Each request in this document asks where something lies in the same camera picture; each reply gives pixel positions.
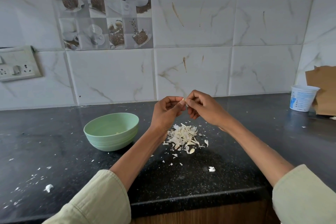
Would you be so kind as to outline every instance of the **sleeve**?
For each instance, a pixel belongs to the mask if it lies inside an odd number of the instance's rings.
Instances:
[[[283,224],[336,223],[336,193],[305,165],[277,182],[272,201]]]
[[[44,224],[128,224],[131,207],[124,185],[109,170],[98,173]]]

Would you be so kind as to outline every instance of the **mint green bowl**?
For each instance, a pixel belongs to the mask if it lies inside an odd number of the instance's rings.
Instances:
[[[129,145],[138,132],[138,116],[112,113],[100,116],[84,127],[84,133],[93,147],[101,151],[116,151]]]

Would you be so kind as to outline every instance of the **plastic container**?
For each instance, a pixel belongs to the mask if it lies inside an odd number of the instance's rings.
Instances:
[[[314,86],[292,86],[289,108],[299,112],[308,112],[319,89]]]
[[[132,113],[112,113],[90,121],[85,125],[84,133],[98,150],[116,151],[133,141],[138,124],[138,116]]]

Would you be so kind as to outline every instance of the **cardboard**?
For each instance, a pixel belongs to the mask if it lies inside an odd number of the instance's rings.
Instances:
[[[317,114],[336,116],[336,66],[315,67],[306,71],[308,86],[321,88],[313,102]]]

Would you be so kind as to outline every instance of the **left hand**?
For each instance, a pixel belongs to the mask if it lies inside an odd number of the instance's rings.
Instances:
[[[186,110],[186,102],[183,97],[165,97],[154,106],[154,112],[150,128],[159,133],[162,141],[166,139],[166,133],[173,124],[175,118]]]

